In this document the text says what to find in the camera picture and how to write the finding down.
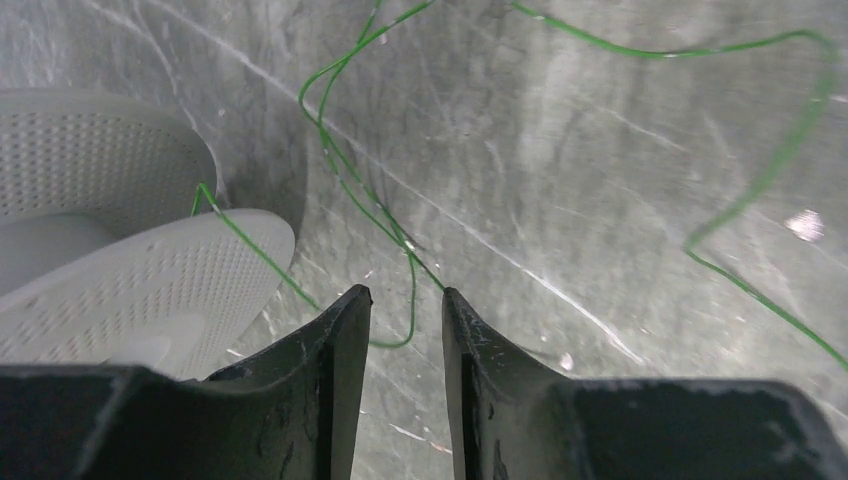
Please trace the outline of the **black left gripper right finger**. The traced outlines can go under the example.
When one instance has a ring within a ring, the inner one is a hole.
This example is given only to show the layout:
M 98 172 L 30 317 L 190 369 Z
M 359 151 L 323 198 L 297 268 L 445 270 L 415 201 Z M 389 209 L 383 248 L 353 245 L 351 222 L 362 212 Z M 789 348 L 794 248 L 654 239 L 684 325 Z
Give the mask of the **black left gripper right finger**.
M 458 479 L 843 479 L 847 454 L 799 389 L 754 379 L 557 373 L 442 297 Z

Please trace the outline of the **white perforated filament spool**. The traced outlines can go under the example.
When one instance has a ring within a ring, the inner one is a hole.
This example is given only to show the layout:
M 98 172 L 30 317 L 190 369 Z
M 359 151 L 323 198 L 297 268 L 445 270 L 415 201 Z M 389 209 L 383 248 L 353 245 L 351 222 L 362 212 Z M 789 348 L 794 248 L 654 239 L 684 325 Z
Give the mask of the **white perforated filament spool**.
M 295 249 L 276 214 L 221 207 L 216 181 L 204 140 L 156 107 L 3 90 L 2 363 L 209 376 Z

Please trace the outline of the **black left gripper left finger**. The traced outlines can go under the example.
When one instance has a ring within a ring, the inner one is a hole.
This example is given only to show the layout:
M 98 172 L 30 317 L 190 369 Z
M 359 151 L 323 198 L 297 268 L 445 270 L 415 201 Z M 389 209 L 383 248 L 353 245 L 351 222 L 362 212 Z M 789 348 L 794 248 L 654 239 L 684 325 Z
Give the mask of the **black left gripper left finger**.
M 5 365 L 5 479 L 347 479 L 372 298 L 317 318 L 205 380 L 143 366 Z

